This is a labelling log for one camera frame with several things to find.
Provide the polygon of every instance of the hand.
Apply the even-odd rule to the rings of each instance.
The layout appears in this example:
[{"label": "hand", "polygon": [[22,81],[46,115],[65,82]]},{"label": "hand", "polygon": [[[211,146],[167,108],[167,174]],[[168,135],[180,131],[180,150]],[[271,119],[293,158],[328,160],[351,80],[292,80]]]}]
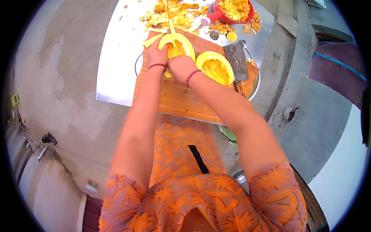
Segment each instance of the hand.
[{"label": "hand", "polygon": [[187,77],[198,68],[189,56],[176,56],[168,59],[167,67],[174,75],[176,82],[185,84]]},{"label": "hand", "polygon": [[156,63],[161,63],[164,65],[167,63],[167,51],[169,50],[169,45],[166,44],[161,50],[158,49],[158,44],[160,43],[162,37],[164,36],[159,37],[146,51],[148,64],[150,66]]}]

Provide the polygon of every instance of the black strap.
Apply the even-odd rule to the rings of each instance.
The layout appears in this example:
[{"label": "black strap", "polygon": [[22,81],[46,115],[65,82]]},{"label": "black strap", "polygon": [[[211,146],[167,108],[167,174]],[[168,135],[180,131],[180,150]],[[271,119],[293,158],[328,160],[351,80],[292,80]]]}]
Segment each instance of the black strap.
[{"label": "black strap", "polygon": [[197,148],[195,145],[188,145],[189,149],[193,153],[194,158],[197,161],[198,166],[200,167],[200,170],[203,174],[209,174],[209,170],[207,169],[207,166],[202,161],[202,158],[200,156],[200,153],[197,151]]}]

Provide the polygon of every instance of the pumpkin half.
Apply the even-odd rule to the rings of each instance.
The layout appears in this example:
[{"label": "pumpkin half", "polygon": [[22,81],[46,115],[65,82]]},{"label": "pumpkin half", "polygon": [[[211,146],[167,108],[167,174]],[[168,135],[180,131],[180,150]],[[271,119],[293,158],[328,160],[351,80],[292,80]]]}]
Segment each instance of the pumpkin half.
[{"label": "pumpkin half", "polygon": [[222,85],[230,85],[234,81],[234,74],[230,63],[217,52],[201,53],[196,60],[196,66],[204,74]]},{"label": "pumpkin half", "polygon": [[169,51],[167,53],[167,56],[170,59],[175,56],[183,55],[190,56],[193,59],[193,62],[195,62],[196,58],[194,55],[192,44],[184,35],[180,33],[164,35],[164,37],[160,40],[160,43],[158,44],[158,49],[162,49],[167,43],[171,44],[169,47]]}]

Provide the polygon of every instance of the wooden knife handle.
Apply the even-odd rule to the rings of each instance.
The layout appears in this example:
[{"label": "wooden knife handle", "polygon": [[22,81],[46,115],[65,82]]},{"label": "wooden knife handle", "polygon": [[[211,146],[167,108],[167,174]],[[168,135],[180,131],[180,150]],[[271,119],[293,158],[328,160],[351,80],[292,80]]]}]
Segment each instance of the wooden knife handle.
[{"label": "wooden knife handle", "polygon": [[239,93],[239,94],[241,94],[242,96],[244,96],[245,98],[246,98],[246,95],[245,95],[245,93],[243,92],[243,89],[242,89],[242,85],[241,85],[241,82],[235,82],[234,83],[234,86],[235,86],[235,88],[236,88],[236,91]]}]

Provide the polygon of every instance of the red string bracelet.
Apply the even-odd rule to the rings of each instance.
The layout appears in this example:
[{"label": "red string bracelet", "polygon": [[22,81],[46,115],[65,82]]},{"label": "red string bracelet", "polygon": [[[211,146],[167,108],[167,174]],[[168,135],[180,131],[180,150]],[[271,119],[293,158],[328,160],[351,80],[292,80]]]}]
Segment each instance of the red string bracelet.
[{"label": "red string bracelet", "polygon": [[187,77],[187,79],[185,81],[185,83],[186,83],[185,85],[187,86],[187,88],[189,88],[189,86],[188,86],[189,79],[191,79],[192,75],[195,74],[196,72],[201,72],[201,70],[197,69],[197,70],[191,72],[191,74]]},{"label": "red string bracelet", "polygon": [[154,64],[154,65],[151,65],[151,66],[148,68],[148,70],[149,70],[151,67],[154,67],[154,66],[162,66],[162,67],[164,67],[164,68],[165,68],[165,69],[164,69],[164,73],[165,73],[166,70],[167,70],[167,66],[164,65],[164,64],[162,64],[162,63],[156,63],[156,64]]}]

